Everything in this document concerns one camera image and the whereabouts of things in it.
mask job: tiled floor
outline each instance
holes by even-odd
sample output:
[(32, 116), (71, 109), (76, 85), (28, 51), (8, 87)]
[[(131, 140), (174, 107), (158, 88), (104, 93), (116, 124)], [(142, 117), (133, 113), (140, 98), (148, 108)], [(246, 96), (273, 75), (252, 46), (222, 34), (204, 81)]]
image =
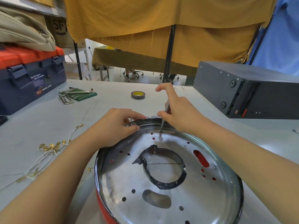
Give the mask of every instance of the tiled floor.
[[(105, 79), (106, 82), (125, 82), (125, 76), (123, 72), (125, 71), (124, 68), (114, 67), (109, 69), (109, 79)], [(162, 79), (160, 79), (160, 73), (158, 72), (149, 72), (143, 71), (144, 75), (142, 76), (140, 72), (139, 78), (137, 79), (130, 79), (130, 83), (146, 83), (146, 84), (160, 84), (162, 83)], [(103, 71), (103, 77), (107, 75), (106, 71)], [(92, 80), (100, 81), (100, 71), (92, 71)], [(186, 76), (179, 75), (179, 79), (176, 76), (174, 79), (174, 85), (185, 86)]]

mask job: screwdriver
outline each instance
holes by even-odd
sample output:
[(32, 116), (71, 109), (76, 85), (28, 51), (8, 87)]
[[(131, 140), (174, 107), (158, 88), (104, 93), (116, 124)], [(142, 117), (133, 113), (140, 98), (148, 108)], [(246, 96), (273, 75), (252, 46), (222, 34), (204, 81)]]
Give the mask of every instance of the screwdriver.
[[(169, 113), (169, 111), (170, 111), (170, 105), (169, 105), (169, 103), (168, 103), (168, 101), (167, 101), (167, 103), (166, 103), (166, 108), (165, 108), (165, 112), (166, 112), (166, 113)], [(160, 130), (159, 130), (160, 132), (162, 132), (162, 127), (163, 127), (164, 123), (165, 123), (165, 120), (162, 119), (161, 128), (160, 128)]]

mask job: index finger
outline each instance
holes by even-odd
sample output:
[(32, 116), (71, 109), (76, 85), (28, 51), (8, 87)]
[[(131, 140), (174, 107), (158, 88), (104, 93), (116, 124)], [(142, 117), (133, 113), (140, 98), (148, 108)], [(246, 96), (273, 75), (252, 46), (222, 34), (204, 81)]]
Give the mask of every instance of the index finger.
[(170, 82), (168, 82), (168, 83), (161, 83), (156, 88), (157, 92), (160, 92), (161, 90), (166, 90), (166, 93), (167, 93), (167, 96), (168, 96), (169, 100), (178, 97), (178, 95), (176, 94), (176, 91), (173, 88), (173, 85)]
[(138, 112), (134, 112), (132, 109), (121, 109), (123, 117), (125, 119), (145, 119), (146, 117)]

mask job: black computer case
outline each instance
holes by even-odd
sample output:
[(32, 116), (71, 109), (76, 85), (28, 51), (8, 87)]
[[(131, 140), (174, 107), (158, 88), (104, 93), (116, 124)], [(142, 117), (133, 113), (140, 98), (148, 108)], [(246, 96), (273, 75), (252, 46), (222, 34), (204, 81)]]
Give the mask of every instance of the black computer case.
[(229, 118), (299, 119), (299, 77), (246, 64), (200, 62), (193, 86)]

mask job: oval slot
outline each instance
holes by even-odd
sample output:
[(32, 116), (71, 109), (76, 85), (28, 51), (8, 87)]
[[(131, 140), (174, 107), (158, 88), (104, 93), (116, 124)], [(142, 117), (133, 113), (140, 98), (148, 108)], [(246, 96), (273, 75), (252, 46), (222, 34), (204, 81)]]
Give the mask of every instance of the oval slot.
[(145, 202), (148, 202), (149, 204), (158, 208), (167, 209), (171, 206), (171, 199), (169, 196), (156, 193), (150, 189), (144, 190), (142, 193), (142, 198)]
[(208, 168), (210, 166), (209, 162), (200, 151), (194, 150), (193, 153), (203, 167)]

